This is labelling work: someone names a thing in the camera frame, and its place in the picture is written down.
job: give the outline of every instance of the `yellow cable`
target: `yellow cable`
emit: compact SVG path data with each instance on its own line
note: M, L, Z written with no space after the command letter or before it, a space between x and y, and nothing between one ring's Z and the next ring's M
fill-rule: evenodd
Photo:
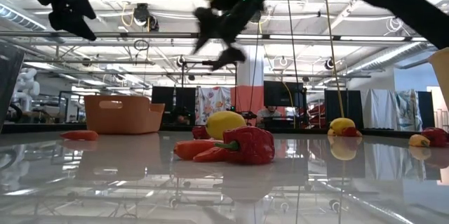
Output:
M288 88L286 83L282 82L282 84L286 87L286 89L288 91L288 95L290 96L290 104L292 105L293 109L295 109L295 107L293 106L293 98L292 98L292 93L290 92L290 89ZM293 113L293 128L296 129L296 116L295 116L295 113Z
M125 10L126 10L126 5L123 6L123 10L121 12L121 21L125 26L130 27L131 25L133 25L133 21L134 21L134 9L133 9L133 12L131 13L131 22L129 22L129 24L125 22L125 18L124 18Z
M337 92L338 92L338 100L340 102L340 113L341 117L344 118L344 109L343 109L343 100L342 100L342 93L340 92L340 84L338 83L338 76L337 76L337 65L335 64L335 52L334 52L334 43L332 40L332 27L330 24L330 13L329 13L329 1L325 0L326 3L326 12L328 15L328 28L329 28L329 40L330 40L330 49L332 52L332 64L334 65L333 74L335 75L335 81L337 82Z

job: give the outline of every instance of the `black screen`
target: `black screen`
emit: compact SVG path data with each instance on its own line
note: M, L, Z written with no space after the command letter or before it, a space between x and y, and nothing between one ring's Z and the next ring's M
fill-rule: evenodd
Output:
M264 81L264 105L291 107L293 102L294 107L302 107L302 86L302 83L297 84L296 82Z
M186 107L195 115L196 88L176 88L176 107Z
M153 86L152 103L166 104L165 111L171 112L173 110L173 94L175 89L173 87Z
M362 99L360 91L341 91L343 112L346 118L352 119L358 129L363 127ZM340 100L338 91L324 91L324 102L326 106L326 121L340 118Z

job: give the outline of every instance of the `person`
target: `person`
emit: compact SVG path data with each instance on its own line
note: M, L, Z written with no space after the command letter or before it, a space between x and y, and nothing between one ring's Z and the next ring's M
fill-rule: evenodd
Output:
M263 127L263 121L266 117L280 117L282 114L277 110L277 107L275 106L266 106L264 109L259 110L257 112L257 126Z

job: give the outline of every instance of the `curtain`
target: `curtain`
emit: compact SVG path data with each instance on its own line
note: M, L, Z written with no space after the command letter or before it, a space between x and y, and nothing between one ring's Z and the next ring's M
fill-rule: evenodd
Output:
M398 129L393 91L370 89L361 92L363 125L366 129Z
M205 125L214 112L231 107L231 89L225 87L197 88L195 102L195 124Z
M396 92L396 118L400 131L422 131L422 119L415 90Z

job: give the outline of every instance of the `orange plastic basket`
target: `orange plastic basket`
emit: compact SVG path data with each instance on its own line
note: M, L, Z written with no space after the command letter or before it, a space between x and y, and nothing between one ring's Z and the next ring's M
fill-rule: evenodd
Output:
M87 95L88 130L99 134L142 134L159 131L165 104L127 95Z

